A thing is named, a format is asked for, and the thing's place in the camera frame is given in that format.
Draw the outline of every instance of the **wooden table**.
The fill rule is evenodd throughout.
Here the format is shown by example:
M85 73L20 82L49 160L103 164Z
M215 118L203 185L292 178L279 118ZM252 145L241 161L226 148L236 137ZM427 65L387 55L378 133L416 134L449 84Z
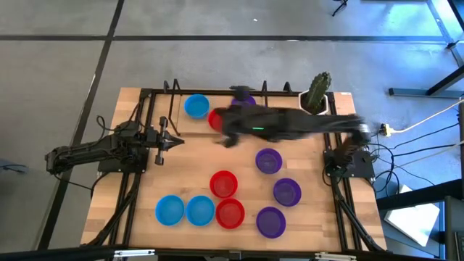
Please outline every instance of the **wooden table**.
M140 94L140 88L122 88L112 119L112 128L126 121ZM339 114L355 111L350 93L335 93ZM183 110L187 95L175 96L173 121L185 144L164 153L165 165L154 164L156 150L150 151L149 165L141 176L140 190L130 235L130 247L171 249L242 249L254 251L340 251L339 234L331 188L321 179L323 169L323 135L317 134L299 141L268 143L254 137L243 137L237 147L226 149L213 143L218 137L206 120L192 120ZM227 106L232 97L209 96L211 107ZM255 97L262 103L261 97ZM296 97L268 97L270 107L298 107ZM152 122L157 128L160 116L169 112L170 95L157 94ZM146 117L146 108L142 119ZM282 169L274 175L264 175L255 166L256 153L266 147L278 150L283 157ZM206 195L217 205L220 200L209 189L210 177L218 170L230 170L239 181L234 196L245 208L246 216L234 230L221 228L213 220L206 227L195 227L186 218L174 227L161 225L154 216L158 201L165 195L178 195L185 204L196 195ZM96 186L88 211L82 243L92 240L115 211L122 173L110 173ZM302 199L295 207L283 207L273 198L273 184L290 177L302 188ZM351 187L355 210L365 229L381 247L386 248L379 220L376 199L369 184L352 178ZM285 233L277 239L267 239L257 230L257 213L267 206L280 209L286 218ZM125 216L122 217L117 243L122 241ZM348 219L344 218L349 247L353 248Z

